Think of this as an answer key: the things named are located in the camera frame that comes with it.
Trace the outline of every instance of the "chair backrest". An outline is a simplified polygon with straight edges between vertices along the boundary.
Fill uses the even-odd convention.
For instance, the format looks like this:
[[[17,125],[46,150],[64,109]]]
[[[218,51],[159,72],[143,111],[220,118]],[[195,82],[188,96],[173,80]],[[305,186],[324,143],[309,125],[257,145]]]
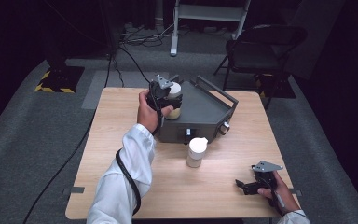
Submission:
[[[236,44],[246,42],[271,45],[278,55],[282,55],[303,42],[307,35],[307,31],[299,26],[263,24],[243,31]]]

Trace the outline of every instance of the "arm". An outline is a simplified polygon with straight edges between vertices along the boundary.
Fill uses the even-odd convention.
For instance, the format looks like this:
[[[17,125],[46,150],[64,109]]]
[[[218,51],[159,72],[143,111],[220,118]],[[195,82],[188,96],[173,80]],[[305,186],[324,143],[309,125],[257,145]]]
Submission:
[[[295,201],[295,198],[290,192],[287,185],[283,182],[281,177],[278,175],[278,172],[274,171],[274,176],[277,181],[276,193],[279,194],[283,200],[284,208],[281,208],[284,216],[280,219],[278,224],[291,224],[291,223],[301,223],[301,224],[309,224],[310,221],[306,217],[305,213]],[[259,194],[272,199],[271,190],[270,189],[258,189]]]
[[[156,141],[151,132],[157,128],[157,113],[146,102],[148,91],[139,94],[137,124],[123,137],[120,158],[141,194],[149,191],[152,182],[151,162],[154,158]],[[164,116],[173,107],[162,109]],[[131,223],[132,210],[136,205],[133,190],[113,160],[112,165],[101,177],[94,202],[89,210],[88,223]]]

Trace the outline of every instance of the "table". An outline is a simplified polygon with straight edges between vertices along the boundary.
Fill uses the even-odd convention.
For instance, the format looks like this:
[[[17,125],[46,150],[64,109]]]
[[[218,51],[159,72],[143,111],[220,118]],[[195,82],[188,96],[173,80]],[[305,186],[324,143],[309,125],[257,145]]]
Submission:
[[[66,209],[71,219],[86,218],[101,175],[122,147],[123,134],[136,122],[138,93],[143,89],[105,88],[92,123]],[[244,195],[235,179],[255,182],[251,165],[284,162],[260,97],[254,92],[228,91],[239,103],[230,131],[208,145],[199,168],[186,165],[187,146],[158,141],[152,164],[153,183],[134,218],[276,217],[267,200]],[[279,171],[289,188],[285,169]]]
[[[176,0],[173,12],[171,56],[176,56],[177,54],[178,25],[180,18],[210,21],[237,21],[239,23],[237,33],[232,35],[233,39],[236,39],[242,32],[250,4],[251,0],[246,0],[244,7],[210,7],[180,4],[180,0]]]

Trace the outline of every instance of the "sleeve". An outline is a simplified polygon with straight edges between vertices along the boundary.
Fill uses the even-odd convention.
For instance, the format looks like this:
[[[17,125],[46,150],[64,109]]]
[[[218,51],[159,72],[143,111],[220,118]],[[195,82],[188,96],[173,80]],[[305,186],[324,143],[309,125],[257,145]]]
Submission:
[[[287,213],[277,224],[310,224],[307,216],[303,210],[296,210],[294,212]]]
[[[141,124],[135,124],[123,137],[120,158],[135,181],[141,197],[149,191],[152,183],[151,162],[155,146],[153,135]],[[133,190],[116,160],[113,160],[98,183],[87,223],[131,223],[135,205]]]

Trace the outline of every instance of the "chair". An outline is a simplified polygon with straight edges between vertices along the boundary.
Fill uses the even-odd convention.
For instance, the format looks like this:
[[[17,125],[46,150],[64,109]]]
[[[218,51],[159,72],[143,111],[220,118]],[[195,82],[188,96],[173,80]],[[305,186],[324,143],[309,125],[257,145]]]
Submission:
[[[307,31],[297,26],[268,24],[246,29],[236,40],[228,40],[227,55],[213,74],[216,75],[220,68],[227,69],[223,91],[227,88],[230,71],[273,76],[271,95],[264,106],[267,110],[283,78],[290,76],[284,70],[290,51],[306,38]],[[228,65],[225,67],[223,64],[227,59]]]

